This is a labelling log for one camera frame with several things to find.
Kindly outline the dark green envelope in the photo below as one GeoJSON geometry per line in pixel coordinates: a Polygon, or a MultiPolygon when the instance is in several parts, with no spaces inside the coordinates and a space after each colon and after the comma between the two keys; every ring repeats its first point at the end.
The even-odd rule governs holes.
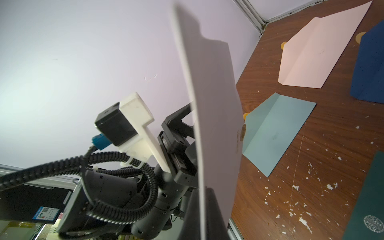
{"type": "Polygon", "coordinates": [[[343,240],[384,238],[384,153],[376,152],[343,240]]]}

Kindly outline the navy blue envelope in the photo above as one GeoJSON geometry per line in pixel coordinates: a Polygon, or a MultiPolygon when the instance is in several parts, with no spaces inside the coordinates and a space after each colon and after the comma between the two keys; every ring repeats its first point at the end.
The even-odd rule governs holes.
{"type": "Polygon", "coordinates": [[[361,39],[350,95],[358,100],[384,102],[384,22],[361,39]]]}

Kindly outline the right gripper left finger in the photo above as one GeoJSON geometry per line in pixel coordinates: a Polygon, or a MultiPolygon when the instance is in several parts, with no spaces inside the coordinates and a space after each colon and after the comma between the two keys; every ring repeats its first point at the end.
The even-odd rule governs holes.
{"type": "Polygon", "coordinates": [[[182,230],[178,240],[200,240],[200,201],[199,190],[193,190],[188,204],[182,230]]]}

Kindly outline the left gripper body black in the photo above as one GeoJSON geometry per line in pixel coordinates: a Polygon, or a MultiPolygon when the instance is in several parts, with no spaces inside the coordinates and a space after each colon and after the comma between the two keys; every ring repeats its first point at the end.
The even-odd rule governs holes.
{"type": "Polygon", "coordinates": [[[183,122],[183,118],[192,112],[187,104],[163,121],[158,141],[170,168],[173,180],[189,188],[197,189],[198,163],[196,144],[190,144],[187,137],[195,139],[192,126],[183,122]]]}

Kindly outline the grey envelope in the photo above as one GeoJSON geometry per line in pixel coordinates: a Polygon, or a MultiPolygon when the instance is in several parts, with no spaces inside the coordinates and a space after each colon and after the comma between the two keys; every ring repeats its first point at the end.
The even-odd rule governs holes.
{"type": "Polygon", "coordinates": [[[228,223],[242,158],[244,126],[229,45],[205,38],[200,23],[174,2],[171,23],[195,118],[201,227],[207,224],[206,188],[216,194],[228,223]]]}

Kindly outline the teal envelope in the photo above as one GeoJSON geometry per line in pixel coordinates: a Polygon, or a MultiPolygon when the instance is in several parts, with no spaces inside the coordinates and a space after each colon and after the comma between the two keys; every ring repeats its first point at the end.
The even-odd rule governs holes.
{"type": "Polygon", "coordinates": [[[315,106],[314,102],[271,95],[246,117],[243,155],[269,177],[315,106]]]}

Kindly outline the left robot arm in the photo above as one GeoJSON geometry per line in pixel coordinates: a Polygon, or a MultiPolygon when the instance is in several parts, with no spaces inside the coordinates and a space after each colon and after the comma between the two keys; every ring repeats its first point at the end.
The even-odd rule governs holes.
{"type": "Polygon", "coordinates": [[[198,187],[193,128],[183,122],[191,107],[168,116],[156,141],[170,171],[151,167],[123,146],[139,131],[116,103],[95,121],[98,136],[83,156],[1,176],[1,219],[37,224],[60,221],[61,240],[107,239],[112,234],[152,240],[183,219],[198,187]]]}

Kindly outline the pink envelope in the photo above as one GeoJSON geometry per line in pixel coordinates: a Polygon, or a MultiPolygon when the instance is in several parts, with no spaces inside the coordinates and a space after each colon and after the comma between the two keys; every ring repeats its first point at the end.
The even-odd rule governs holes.
{"type": "Polygon", "coordinates": [[[313,18],[285,43],[278,82],[322,88],[371,4],[313,18]]]}

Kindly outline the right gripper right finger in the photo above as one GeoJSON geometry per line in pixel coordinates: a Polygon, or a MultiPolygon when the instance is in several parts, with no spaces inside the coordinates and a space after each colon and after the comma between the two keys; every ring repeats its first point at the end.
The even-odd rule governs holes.
{"type": "Polygon", "coordinates": [[[221,210],[212,188],[206,188],[206,240],[229,240],[221,210]]]}

